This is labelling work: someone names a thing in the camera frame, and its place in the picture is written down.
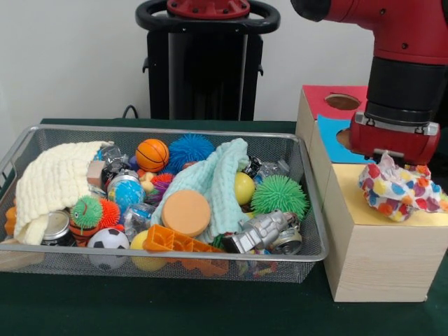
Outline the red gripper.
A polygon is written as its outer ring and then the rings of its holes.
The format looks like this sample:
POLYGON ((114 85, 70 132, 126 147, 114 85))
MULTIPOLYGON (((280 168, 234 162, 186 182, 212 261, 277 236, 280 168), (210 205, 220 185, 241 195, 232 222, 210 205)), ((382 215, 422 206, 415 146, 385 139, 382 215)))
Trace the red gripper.
POLYGON ((354 153, 375 159, 388 151, 408 165, 427 165, 440 140, 440 128, 434 134, 400 132, 351 121, 350 144, 354 153))

